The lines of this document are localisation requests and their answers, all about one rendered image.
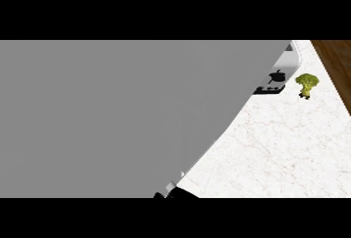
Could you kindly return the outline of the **white stove appliance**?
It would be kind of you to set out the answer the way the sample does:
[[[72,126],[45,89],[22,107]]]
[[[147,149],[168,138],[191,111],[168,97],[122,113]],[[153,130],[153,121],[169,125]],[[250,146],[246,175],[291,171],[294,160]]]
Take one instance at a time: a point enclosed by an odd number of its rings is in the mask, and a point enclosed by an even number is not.
[[[260,84],[258,85],[253,94],[255,95],[266,95],[266,94],[280,94],[284,89],[284,84],[288,81],[293,73],[300,67],[300,56],[296,49],[294,42],[290,42],[274,65],[262,79]],[[268,76],[275,71],[281,71],[284,73],[284,81],[274,82],[271,77]]]

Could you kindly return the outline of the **green broccoli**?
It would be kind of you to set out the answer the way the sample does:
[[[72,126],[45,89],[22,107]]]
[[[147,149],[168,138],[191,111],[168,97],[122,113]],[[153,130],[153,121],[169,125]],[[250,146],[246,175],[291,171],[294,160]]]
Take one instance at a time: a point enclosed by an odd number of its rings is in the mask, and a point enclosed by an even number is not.
[[[299,97],[309,99],[309,91],[319,82],[318,77],[309,73],[303,73],[296,77],[294,82],[302,86]]]

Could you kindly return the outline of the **large flat grey cabinet door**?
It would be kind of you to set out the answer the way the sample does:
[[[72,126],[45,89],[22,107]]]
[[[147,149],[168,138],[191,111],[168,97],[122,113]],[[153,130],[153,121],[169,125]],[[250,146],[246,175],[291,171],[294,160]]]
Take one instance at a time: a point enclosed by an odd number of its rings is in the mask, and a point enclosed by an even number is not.
[[[224,133],[288,43],[1,41],[0,197],[148,197]]]

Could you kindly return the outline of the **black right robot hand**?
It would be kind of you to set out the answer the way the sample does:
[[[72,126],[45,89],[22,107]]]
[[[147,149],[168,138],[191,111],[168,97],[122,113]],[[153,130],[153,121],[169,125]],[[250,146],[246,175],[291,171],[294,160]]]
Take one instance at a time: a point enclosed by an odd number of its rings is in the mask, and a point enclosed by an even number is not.
[[[159,192],[153,195],[154,198],[182,198],[182,199],[193,199],[196,195],[181,188],[173,188],[166,195],[162,195]]]

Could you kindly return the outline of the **black pot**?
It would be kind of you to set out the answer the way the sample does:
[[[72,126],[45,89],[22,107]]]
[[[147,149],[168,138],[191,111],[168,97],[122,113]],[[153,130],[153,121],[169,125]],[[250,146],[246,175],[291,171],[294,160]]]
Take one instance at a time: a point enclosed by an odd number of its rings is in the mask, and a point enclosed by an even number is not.
[[[274,82],[283,82],[284,81],[284,73],[281,71],[275,71],[268,76],[271,77],[271,80]]]

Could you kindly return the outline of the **brown wooden cabinet panel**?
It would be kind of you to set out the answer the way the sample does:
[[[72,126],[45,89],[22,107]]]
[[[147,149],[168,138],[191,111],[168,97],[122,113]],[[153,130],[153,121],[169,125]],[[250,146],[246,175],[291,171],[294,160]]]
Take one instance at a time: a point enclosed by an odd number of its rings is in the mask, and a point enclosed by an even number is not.
[[[312,40],[311,44],[351,115],[351,40]]]

